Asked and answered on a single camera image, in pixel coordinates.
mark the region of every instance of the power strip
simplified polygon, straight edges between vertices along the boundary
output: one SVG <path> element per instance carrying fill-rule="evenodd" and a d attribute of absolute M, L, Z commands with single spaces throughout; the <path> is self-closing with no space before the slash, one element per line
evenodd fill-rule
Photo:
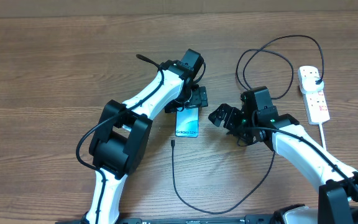
<path fill-rule="evenodd" d="M 323 148 L 326 150 L 323 123 L 329 120 L 329 113 L 327 101 L 323 91 L 324 82 L 322 82 L 322 85 L 313 86 L 310 84 L 310 80 L 314 81 L 319 79 L 318 69 L 313 66 L 300 67 L 298 69 L 298 78 L 309 124 L 319 125 L 321 142 L 323 143 Z"/>

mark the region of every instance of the white cord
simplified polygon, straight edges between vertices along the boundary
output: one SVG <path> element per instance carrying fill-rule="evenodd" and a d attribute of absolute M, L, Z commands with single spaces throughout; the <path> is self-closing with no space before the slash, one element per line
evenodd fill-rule
<path fill-rule="evenodd" d="M 323 149 L 325 151 L 327 151 L 327 147 L 326 147 L 326 139 L 324 137 L 324 131 L 323 131 L 323 124 L 322 123 L 318 123 L 318 127 L 320 129 L 320 136 L 321 136 L 321 142 L 323 143 Z"/>

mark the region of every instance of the wooden surface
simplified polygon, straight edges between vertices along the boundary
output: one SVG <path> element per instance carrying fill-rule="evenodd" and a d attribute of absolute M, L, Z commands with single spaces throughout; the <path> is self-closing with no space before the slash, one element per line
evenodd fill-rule
<path fill-rule="evenodd" d="M 0 18 L 358 10 L 358 0 L 0 0 Z"/>
<path fill-rule="evenodd" d="M 358 169 L 358 11 L 0 19 L 0 223 L 80 218 L 91 205 L 95 174 L 75 159 L 78 140 L 98 122 L 110 99 L 129 99 L 154 78 L 155 68 L 135 54 L 162 62 L 181 59 L 187 48 L 206 60 L 200 84 L 207 87 L 209 107 L 200 112 L 198 138 L 176 138 L 178 190 L 206 210 L 233 206 L 263 177 L 272 152 L 263 144 L 237 147 L 208 115 L 221 103 L 240 106 L 242 90 L 234 78 L 240 54 L 289 34 L 310 35 L 321 44 L 331 114 L 324 125 L 327 147 Z M 321 66 L 308 39 L 281 40 L 269 49 L 287 56 L 295 69 Z M 290 67 L 274 55 L 260 54 L 247 77 L 277 96 L 289 83 Z M 297 80 L 274 103 L 319 142 L 318 127 L 308 125 Z M 173 191 L 169 142 L 174 129 L 174 114 L 156 117 L 144 159 L 122 195 L 125 217 L 210 217 L 182 204 Z M 91 162 L 88 144 L 81 154 Z M 277 156 L 260 189 L 225 216 L 271 213 L 294 203 L 316 206 L 317 196 Z"/>

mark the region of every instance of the smartphone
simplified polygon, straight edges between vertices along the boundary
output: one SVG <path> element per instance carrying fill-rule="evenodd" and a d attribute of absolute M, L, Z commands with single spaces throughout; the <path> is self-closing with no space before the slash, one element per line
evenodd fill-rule
<path fill-rule="evenodd" d="M 177 111 L 177 126 L 175 135 L 177 137 L 198 136 L 198 108 Z"/>

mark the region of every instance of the white robotic arm segment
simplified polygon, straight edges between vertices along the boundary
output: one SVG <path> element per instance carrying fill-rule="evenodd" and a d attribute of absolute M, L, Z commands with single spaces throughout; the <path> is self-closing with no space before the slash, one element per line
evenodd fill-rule
<path fill-rule="evenodd" d="M 338 166 L 348 177 L 353 177 L 355 168 L 345 165 L 329 152 L 325 151 L 316 141 L 314 141 L 301 125 L 291 124 L 280 128 L 314 144 L 330 161 Z M 333 170 L 333 168 L 318 155 L 311 147 L 299 140 L 282 133 L 272 134 L 273 149 L 277 154 L 288 159 L 310 182 L 318 192 L 319 186 L 326 184 L 327 180 L 340 181 L 343 178 Z"/>
<path fill-rule="evenodd" d="M 182 87 L 183 80 L 179 76 L 169 70 L 164 70 L 164 83 L 158 89 L 158 91 L 152 95 L 148 100 L 146 100 L 141 106 L 133 109 L 132 111 L 141 115 L 147 115 L 148 119 L 153 120 L 156 115 L 164 108 L 167 103 L 178 98 Z M 127 108 L 134 106 L 140 100 L 144 99 L 149 95 L 153 90 L 156 89 L 158 84 L 161 82 L 161 72 L 157 73 L 157 76 L 154 80 L 144 88 L 140 93 L 138 93 L 133 98 L 126 100 L 122 103 L 127 105 Z"/>
<path fill-rule="evenodd" d="M 98 223 L 112 224 L 117 221 L 119 216 L 119 200 L 121 198 L 127 175 L 124 175 L 120 180 L 116 180 L 115 175 L 109 171 L 103 168 L 101 168 L 100 171 L 106 176 L 106 185 L 104 186 L 103 197 L 100 204 Z M 98 209 L 100 193 L 103 186 L 102 175 L 98 171 L 95 173 L 96 185 L 94 188 L 92 206 L 86 214 L 86 219 L 89 221 L 89 224 L 98 224 L 96 223 L 96 210 Z"/>

